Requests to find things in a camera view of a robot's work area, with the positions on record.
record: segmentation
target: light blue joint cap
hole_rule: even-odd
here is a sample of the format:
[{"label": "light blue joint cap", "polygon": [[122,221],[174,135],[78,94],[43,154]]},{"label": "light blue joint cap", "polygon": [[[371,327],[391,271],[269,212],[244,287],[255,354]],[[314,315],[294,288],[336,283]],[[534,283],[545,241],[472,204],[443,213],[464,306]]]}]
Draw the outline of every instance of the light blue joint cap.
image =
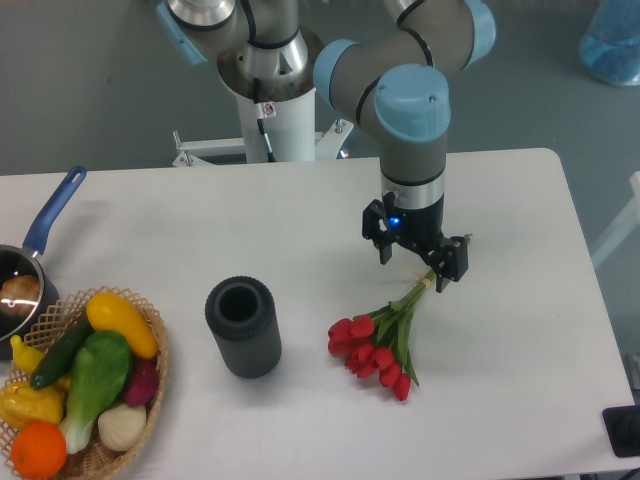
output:
[{"label": "light blue joint cap", "polygon": [[331,77],[333,71],[340,60],[344,51],[356,42],[351,40],[336,40],[327,45],[318,58],[313,67],[313,84],[315,85],[320,97],[333,107],[331,102]]},{"label": "light blue joint cap", "polygon": [[491,51],[496,41],[496,22],[482,0],[465,0],[473,17],[473,51],[467,67]]},{"label": "light blue joint cap", "polygon": [[375,109],[382,126],[411,143],[426,143],[449,128],[449,84],[433,67],[400,65],[382,77],[376,87]]},{"label": "light blue joint cap", "polygon": [[189,37],[187,37],[180,26],[169,13],[169,9],[163,3],[158,5],[156,13],[160,19],[160,23],[167,33],[169,40],[176,47],[178,53],[182,59],[190,66],[196,66],[201,63],[205,63],[207,59],[200,53],[200,51],[191,43]]}]

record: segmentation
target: orange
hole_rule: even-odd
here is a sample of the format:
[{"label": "orange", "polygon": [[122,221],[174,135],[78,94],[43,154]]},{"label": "orange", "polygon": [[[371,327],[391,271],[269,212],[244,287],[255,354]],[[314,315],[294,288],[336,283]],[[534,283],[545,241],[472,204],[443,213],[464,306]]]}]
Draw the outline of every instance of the orange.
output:
[{"label": "orange", "polygon": [[56,425],[34,422],[13,439],[11,461],[25,478],[48,478],[60,471],[67,460],[67,443]]}]

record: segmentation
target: black cup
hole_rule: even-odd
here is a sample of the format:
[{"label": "black cup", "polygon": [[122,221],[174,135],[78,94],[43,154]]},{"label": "black cup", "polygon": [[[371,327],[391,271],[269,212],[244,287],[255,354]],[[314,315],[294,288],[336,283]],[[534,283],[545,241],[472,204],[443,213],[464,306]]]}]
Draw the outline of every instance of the black cup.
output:
[{"label": "black cup", "polygon": [[207,298],[205,318],[233,374],[257,378],[278,364],[282,343],[275,304],[255,278],[231,277],[219,283]]}]

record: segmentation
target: garlic bulb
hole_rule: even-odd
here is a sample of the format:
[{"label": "garlic bulb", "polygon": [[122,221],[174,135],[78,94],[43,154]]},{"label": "garlic bulb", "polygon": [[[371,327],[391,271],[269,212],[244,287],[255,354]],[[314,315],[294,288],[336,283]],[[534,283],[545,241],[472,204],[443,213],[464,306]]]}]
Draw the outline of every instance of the garlic bulb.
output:
[{"label": "garlic bulb", "polygon": [[100,440],[116,452],[129,450],[144,430],[147,411],[144,405],[130,407],[126,404],[107,410],[98,418]]}]

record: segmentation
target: wicker basket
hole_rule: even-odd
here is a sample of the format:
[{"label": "wicker basket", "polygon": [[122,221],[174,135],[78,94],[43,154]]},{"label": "wicker basket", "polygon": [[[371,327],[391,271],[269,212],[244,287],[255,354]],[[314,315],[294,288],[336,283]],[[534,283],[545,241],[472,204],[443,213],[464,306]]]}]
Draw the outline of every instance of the wicker basket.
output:
[{"label": "wicker basket", "polygon": [[[48,308],[47,312],[40,315],[38,321],[31,327],[31,331],[25,335],[24,343],[38,350],[46,352],[60,336],[84,314],[87,301],[98,292],[113,292],[133,303],[142,316],[147,320],[158,339],[159,351],[157,368],[160,376],[160,386],[154,398],[147,407],[147,423],[144,431],[136,443],[126,452],[114,452],[109,450],[99,439],[97,427],[89,442],[89,446],[75,455],[69,455],[62,470],[54,479],[106,479],[121,472],[140,452],[146,443],[151,430],[160,412],[162,396],[167,386],[167,371],[169,364],[169,348],[167,332],[164,323],[157,310],[146,299],[130,290],[102,287],[97,290],[80,291],[69,296],[65,301],[58,300],[56,305]],[[9,370],[8,380],[5,384],[28,380],[27,375],[15,364]],[[13,437],[17,431],[6,423],[0,424],[0,451],[5,456],[5,465],[14,475],[18,475],[9,459]]]}]

